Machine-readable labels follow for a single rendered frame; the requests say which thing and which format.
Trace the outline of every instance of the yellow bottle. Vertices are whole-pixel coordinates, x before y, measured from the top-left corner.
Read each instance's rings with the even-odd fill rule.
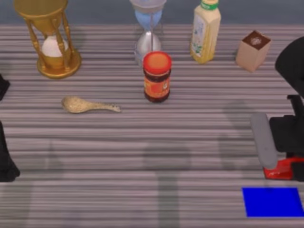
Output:
[[[218,3],[219,0],[201,0],[194,10],[190,53],[200,64],[214,57],[221,20]]]

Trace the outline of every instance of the spoon bowl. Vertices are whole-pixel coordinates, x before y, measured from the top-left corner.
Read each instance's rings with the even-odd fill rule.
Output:
[[[66,96],[61,101],[62,107],[69,113],[85,113],[90,110],[109,110],[120,113],[120,107],[114,104],[90,102],[77,96]]]

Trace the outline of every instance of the brown box top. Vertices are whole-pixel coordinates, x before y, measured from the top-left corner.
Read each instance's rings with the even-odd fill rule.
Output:
[[[243,39],[244,43],[250,45],[251,47],[257,50],[262,49],[270,41],[271,39],[255,30]]]

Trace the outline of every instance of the golden hourglass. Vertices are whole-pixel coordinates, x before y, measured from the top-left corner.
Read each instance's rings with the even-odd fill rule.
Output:
[[[38,54],[38,71],[53,79],[74,74],[81,65],[80,54],[74,49],[69,24],[64,13],[67,0],[15,0],[16,12],[25,20],[30,38]],[[63,25],[68,42],[59,32]],[[45,40],[39,45],[34,26]]]

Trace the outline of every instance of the striped wooden surface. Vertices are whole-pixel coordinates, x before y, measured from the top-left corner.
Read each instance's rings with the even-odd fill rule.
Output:
[[[253,112],[291,114],[295,92],[274,70],[280,51],[303,26],[222,26],[214,61],[189,56],[191,25],[164,26],[173,58],[171,95],[143,96],[134,25],[72,28],[79,72],[50,80],[36,70],[25,26],[0,26],[0,72],[11,82],[0,120],[21,177],[0,184],[1,228],[299,228],[302,219],[247,219],[242,186],[298,186],[266,181],[249,126]],[[273,43],[253,74],[234,57],[257,29]],[[72,115],[66,95],[116,103],[121,114]]]

